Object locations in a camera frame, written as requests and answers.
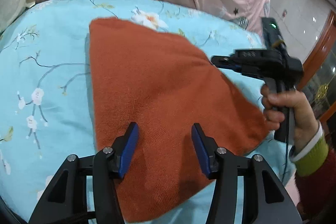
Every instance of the tiled floor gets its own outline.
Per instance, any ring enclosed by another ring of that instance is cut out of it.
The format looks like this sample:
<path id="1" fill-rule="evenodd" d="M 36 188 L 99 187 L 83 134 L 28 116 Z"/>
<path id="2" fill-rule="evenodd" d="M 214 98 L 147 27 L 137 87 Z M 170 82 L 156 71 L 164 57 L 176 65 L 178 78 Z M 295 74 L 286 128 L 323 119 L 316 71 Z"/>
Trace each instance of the tiled floor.
<path id="1" fill-rule="evenodd" d="M 277 20 L 290 55 L 302 62 L 308 57 L 330 9 L 335 8 L 326 0 L 271 0 L 270 16 Z"/>
<path id="2" fill-rule="evenodd" d="M 296 206 L 300 201 L 300 196 L 295 184 L 295 175 L 293 175 L 287 183 L 286 190 Z"/>

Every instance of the blue gripper pad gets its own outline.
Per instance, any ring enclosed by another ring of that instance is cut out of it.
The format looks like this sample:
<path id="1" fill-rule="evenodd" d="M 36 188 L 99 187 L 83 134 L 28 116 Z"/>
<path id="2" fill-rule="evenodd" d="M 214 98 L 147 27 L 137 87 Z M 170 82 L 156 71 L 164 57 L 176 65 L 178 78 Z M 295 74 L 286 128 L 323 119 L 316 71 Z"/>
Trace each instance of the blue gripper pad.
<path id="1" fill-rule="evenodd" d="M 198 158 L 199 165 L 201 166 L 201 170 L 203 174 L 206 175 L 207 178 L 209 178 L 211 173 L 209 156 L 206 152 L 204 143 L 201 140 L 201 137 L 195 125 L 193 125 L 191 128 L 191 138 L 193 140 L 195 152 Z"/>
<path id="2" fill-rule="evenodd" d="M 123 178 L 127 173 L 129 166 L 131 164 L 131 160 L 135 151 L 135 147 L 137 146 L 137 142 L 139 139 L 139 126 L 137 123 L 132 122 L 128 127 L 125 137 L 128 135 L 128 140 L 125 144 L 124 150 L 120 156 L 120 167 L 118 170 L 118 175 L 120 178 Z"/>

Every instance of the black strap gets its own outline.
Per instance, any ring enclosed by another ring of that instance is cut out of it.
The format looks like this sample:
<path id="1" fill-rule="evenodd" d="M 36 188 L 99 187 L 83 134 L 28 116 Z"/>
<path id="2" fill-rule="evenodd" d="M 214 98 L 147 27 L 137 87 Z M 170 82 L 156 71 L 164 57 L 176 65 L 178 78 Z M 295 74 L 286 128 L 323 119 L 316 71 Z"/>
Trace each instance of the black strap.
<path id="1" fill-rule="evenodd" d="M 48 224 L 76 224 L 93 218 L 96 218 L 96 212 L 83 212 Z"/>

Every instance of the plaid heart pattern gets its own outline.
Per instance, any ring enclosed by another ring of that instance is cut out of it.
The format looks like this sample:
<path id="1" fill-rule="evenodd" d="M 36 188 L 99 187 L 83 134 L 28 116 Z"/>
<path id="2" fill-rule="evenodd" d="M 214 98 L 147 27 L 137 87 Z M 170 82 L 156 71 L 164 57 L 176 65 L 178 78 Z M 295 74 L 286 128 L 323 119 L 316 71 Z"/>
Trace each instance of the plaid heart pattern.
<path id="1" fill-rule="evenodd" d="M 237 17 L 230 20 L 231 22 L 237 24 L 239 27 L 242 27 L 246 30 L 247 26 L 249 25 L 249 20 L 246 17 Z"/>
<path id="2" fill-rule="evenodd" d="M 268 17 L 269 16 L 269 7 L 270 7 L 271 3 L 269 1 L 266 1 L 264 3 L 264 13 L 265 16 Z"/>

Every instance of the hand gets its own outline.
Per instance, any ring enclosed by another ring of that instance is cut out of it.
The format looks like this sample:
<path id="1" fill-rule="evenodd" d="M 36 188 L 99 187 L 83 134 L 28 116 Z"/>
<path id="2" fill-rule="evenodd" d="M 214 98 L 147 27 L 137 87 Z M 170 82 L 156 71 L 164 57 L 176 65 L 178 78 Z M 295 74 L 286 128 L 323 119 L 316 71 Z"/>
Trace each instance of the hand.
<path id="1" fill-rule="evenodd" d="M 268 130 L 277 130 L 280 127 L 280 122 L 285 119 L 282 112 L 272 110 L 272 107 L 292 107 L 294 109 L 294 146 L 296 153 L 299 153 L 319 129 L 319 123 L 315 119 L 305 94 L 297 90 L 271 94 L 267 85 L 263 85 L 261 94 Z"/>

